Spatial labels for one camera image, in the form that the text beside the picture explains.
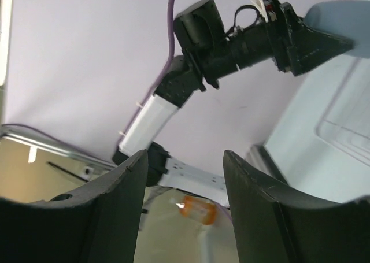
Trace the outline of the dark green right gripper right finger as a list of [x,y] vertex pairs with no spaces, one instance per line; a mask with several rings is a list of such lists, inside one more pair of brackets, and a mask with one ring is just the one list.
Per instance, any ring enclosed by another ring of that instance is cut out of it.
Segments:
[[298,191],[231,150],[223,169],[240,262],[368,262],[369,197]]

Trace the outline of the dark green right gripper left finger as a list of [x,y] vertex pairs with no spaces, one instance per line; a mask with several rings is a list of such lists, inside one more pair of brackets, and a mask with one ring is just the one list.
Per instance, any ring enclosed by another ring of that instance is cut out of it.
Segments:
[[132,262],[148,170],[140,150],[49,201],[1,199],[2,262]]

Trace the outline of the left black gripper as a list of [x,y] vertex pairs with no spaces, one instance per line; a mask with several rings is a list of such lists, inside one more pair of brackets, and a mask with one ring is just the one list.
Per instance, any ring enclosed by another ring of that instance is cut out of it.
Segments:
[[303,75],[350,51],[354,41],[303,24],[288,2],[262,0],[268,18],[229,30],[214,0],[201,0],[179,13],[173,27],[182,55],[175,57],[173,83],[184,90],[219,87],[219,79],[273,59],[279,71]]

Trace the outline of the light blue cup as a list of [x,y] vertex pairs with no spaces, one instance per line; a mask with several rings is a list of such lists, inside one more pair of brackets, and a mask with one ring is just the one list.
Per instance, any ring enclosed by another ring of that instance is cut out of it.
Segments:
[[369,58],[369,0],[317,3],[306,13],[304,23],[318,31],[353,40],[354,47],[346,54]]

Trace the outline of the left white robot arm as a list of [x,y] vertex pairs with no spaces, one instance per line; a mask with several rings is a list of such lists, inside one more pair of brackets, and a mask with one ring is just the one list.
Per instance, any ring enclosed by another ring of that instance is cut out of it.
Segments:
[[152,152],[150,166],[158,172],[155,186],[199,196],[201,209],[211,203],[228,205],[224,179],[211,181],[209,173],[182,164],[154,143],[193,92],[204,91],[205,84],[218,87],[220,78],[269,58],[280,71],[298,76],[354,46],[337,33],[309,27],[287,2],[255,0],[251,8],[257,14],[255,22],[229,30],[224,29],[214,0],[201,0],[177,15],[168,9],[169,41],[178,41],[182,54],[169,54],[117,143],[119,160],[140,149]]

